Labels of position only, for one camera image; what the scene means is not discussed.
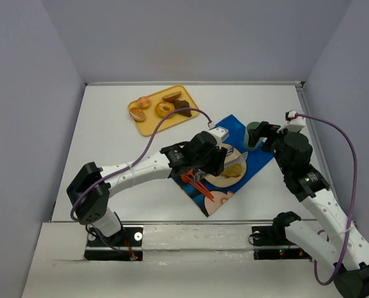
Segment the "green cup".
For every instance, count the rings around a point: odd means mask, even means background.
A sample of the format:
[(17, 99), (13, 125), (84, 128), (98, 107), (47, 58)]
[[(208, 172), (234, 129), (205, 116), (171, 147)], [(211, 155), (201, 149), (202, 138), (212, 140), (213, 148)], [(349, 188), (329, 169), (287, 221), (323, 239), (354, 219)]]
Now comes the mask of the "green cup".
[(263, 141), (263, 139), (258, 137), (256, 134), (256, 129), (259, 127), (259, 125), (260, 122), (251, 122), (246, 126), (243, 145), (244, 148), (249, 152), (255, 151)]

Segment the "seeded oval bread slice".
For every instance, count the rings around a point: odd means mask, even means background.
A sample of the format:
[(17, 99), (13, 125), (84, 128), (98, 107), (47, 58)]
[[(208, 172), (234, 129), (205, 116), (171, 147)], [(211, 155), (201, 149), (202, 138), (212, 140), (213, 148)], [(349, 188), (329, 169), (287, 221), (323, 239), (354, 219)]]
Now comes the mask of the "seeded oval bread slice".
[(224, 178), (238, 178), (242, 175), (243, 167), (241, 163), (236, 163), (228, 166), (221, 172), (221, 176)]

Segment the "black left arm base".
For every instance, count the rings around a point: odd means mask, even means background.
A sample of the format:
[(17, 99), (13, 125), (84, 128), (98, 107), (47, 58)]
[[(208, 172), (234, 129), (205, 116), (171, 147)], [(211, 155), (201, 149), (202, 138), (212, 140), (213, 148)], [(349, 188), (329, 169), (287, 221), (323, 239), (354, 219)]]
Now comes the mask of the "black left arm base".
[(122, 238), (101, 239), (95, 228), (86, 227), (87, 242), (84, 259), (88, 261), (142, 261), (143, 260), (143, 226), (124, 226)]

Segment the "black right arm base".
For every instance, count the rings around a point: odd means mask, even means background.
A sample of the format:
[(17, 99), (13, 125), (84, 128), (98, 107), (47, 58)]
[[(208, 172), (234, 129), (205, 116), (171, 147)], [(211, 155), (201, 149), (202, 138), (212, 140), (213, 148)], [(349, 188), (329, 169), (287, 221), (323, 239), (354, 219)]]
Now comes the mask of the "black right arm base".
[(286, 238), (285, 228), (295, 221), (301, 221), (301, 217), (289, 211), (279, 213), (271, 225), (253, 226), (248, 242), (254, 248), (254, 259), (311, 260), (307, 252)]

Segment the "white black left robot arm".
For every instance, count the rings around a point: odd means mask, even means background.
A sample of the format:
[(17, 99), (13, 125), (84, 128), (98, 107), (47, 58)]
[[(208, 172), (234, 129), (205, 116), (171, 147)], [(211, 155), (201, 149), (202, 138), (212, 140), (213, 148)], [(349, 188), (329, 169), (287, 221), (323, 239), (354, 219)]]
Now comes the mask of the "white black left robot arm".
[(224, 169), (227, 149), (222, 146), (229, 132), (223, 127), (196, 134), (190, 141), (164, 147), (153, 155), (115, 166), (85, 164), (69, 184), (66, 193), (72, 203), (71, 218), (93, 226), (104, 239), (118, 240), (124, 228), (109, 199), (133, 186), (157, 179), (187, 174), (199, 169), (213, 176)]

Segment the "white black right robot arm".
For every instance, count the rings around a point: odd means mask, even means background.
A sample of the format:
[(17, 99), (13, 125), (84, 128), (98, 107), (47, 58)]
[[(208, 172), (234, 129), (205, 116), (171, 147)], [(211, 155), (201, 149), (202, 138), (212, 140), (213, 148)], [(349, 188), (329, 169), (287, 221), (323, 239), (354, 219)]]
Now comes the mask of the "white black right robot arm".
[(254, 240), (274, 244), (289, 242), (302, 248), (316, 264), (332, 270), (332, 280), (342, 297), (369, 296), (369, 243), (334, 197), (329, 183), (311, 164), (313, 148), (299, 129), (260, 122), (247, 130), (246, 144), (273, 154), (287, 189), (322, 227), (324, 240), (296, 213), (282, 212)]

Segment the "halved brown bread loaf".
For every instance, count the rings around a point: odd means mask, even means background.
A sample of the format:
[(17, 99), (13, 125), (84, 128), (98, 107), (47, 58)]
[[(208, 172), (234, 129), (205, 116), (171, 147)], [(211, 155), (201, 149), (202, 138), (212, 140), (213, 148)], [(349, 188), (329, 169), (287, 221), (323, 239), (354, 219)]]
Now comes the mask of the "halved brown bread loaf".
[(176, 91), (170, 94), (167, 94), (165, 96), (162, 97), (162, 100), (165, 102), (174, 102), (175, 100), (177, 100), (178, 98), (181, 97), (182, 92), (181, 91)]

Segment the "round pink bread roll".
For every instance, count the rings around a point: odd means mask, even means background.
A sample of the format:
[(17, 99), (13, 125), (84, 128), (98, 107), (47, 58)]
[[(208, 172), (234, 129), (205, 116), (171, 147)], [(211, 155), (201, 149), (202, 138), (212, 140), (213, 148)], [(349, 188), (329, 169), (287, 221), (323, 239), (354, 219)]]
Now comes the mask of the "round pink bread roll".
[(140, 109), (147, 109), (151, 105), (151, 100), (148, 96), (141, 96), (136, 100), (136, 105)]

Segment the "blue patterned placemat cloth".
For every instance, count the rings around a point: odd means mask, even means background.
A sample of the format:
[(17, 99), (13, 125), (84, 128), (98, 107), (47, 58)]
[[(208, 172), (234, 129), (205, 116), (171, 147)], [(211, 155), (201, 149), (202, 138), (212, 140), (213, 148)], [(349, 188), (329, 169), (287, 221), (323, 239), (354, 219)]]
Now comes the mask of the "blue patterned placemat cloth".
[(264, 153), (260, 148), (253, 152), (249, 152), (244, 148), (243, 141), (246, 126), (234, 115), (229, 115), (219, 121), (217, 126), (229, 130), (229, 137), (222, 144), (223, 147), (228, 149), (229, 153), (225, 159), (225, 168), (241, 163), (243, 167), (242, 175), (238, 178), (228, 179), (221, 175), (208, 175), (196, 181), (195, 170), (192, 170), (189, 172), (188, 178), (181, 176), (174, 179), (174, 182), (207, 217), (222, 207), (273, 158), (271, 153)]

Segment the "dark chocolate croissant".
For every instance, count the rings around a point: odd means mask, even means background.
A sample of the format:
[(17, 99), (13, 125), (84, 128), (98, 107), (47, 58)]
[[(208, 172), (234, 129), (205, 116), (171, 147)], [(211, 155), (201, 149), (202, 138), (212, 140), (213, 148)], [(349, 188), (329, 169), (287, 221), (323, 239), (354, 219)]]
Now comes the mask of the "dark chocolate croissant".
[(178, 114), (185, 116), (185, 117), (192, 116), (191, 110), (189, 110), (190, 104), (188, 101), (176, 99), (173, 102), (173, 105), (175, 107), (175, 110), (179, 110)]

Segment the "glazed yellow bagel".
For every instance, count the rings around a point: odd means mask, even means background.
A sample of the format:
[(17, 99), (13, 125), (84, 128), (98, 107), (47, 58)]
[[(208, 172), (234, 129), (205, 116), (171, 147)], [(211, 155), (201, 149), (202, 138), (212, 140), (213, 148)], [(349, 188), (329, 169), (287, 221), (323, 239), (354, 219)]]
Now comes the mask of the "glazed yellow bagel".
[(175, 107), (173, 103), (160, 101), (156, 104), (155, 113), (158, 117), (164, 118), (165, 116), (169, 115), (170, 113), (175, 111)]

